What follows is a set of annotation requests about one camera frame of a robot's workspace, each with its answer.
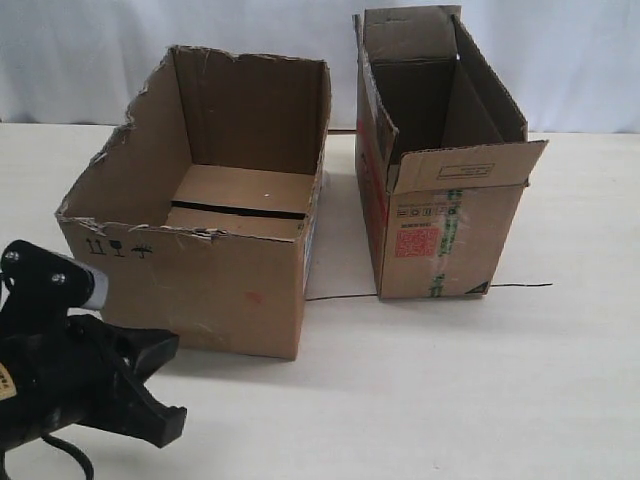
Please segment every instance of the metal bolt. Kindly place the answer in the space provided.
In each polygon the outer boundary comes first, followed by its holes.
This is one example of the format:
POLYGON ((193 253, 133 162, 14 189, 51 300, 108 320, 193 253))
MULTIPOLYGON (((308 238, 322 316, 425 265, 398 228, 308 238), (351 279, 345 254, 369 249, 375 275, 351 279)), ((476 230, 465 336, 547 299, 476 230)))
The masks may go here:
POLYGON ((51 281, 56 285, 62 285, 67 281, 67 276, 64 273, 54 273, 51 281))
POLYGON ((20 254, 11 250, 4 254, 4 258, 9 262, 17 262, 18 260, 20 260, 20 254))

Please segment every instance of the open cardboard box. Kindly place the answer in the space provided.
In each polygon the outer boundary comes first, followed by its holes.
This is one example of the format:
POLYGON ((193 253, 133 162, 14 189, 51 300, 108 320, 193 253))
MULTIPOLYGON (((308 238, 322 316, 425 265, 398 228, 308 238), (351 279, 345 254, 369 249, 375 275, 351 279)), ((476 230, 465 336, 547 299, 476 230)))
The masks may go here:
POLYGON ((367 10, 356 170, 378 294, 487 293, 546 141, 460 21, 460 7, 367 10))
POLYGON ((56 212, 103 318, 294 359, 330 100, 322 61, 169 49, 56 212))

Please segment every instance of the red spot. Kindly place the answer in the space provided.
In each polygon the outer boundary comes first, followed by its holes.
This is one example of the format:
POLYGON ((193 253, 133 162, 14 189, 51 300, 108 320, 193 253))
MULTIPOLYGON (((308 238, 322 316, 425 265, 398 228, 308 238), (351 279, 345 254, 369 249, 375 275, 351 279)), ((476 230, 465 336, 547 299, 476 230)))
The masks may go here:
POLYGON ((264 302, 264 297, 261 293, 258 292, 244 292, 244 296, 247 298, 247 300, 255 303, 256 305, 262 305, 262 303, 264 302))

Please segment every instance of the white curtain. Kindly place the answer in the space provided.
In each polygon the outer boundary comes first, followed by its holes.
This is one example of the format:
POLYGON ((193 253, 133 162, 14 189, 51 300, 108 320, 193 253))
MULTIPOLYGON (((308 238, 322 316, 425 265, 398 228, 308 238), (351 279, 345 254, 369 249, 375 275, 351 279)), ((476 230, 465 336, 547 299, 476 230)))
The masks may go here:
MULTIPOLYGON (((120 123, 164 49, 180 43, 328 60, 331 126, 351 129, 351 15, 428 3, 437 2, 0 0, 0 118, 120 123)), ((639 0, 458 3, 532 130, 640 132, 639 0)))

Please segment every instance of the white table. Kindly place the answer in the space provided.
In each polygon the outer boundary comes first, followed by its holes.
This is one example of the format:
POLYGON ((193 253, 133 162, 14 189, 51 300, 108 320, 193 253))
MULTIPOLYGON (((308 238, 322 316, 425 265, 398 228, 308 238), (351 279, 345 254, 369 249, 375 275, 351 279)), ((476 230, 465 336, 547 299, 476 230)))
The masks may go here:
MULTIPOLYGON (((111 129, 0 125, 0 246, 67 252, 53 211, 111 129)), ((545 135, 495 288, 477 301, 308 304, 297 362, 181 352, 166 450, 79 427, 98 479, 637 479, 640 135, 545 135)), ((328 142, 310 297, 373 292, 353 137, 328 142)), ((15 480, 81 478, 35 442, 15 480)))

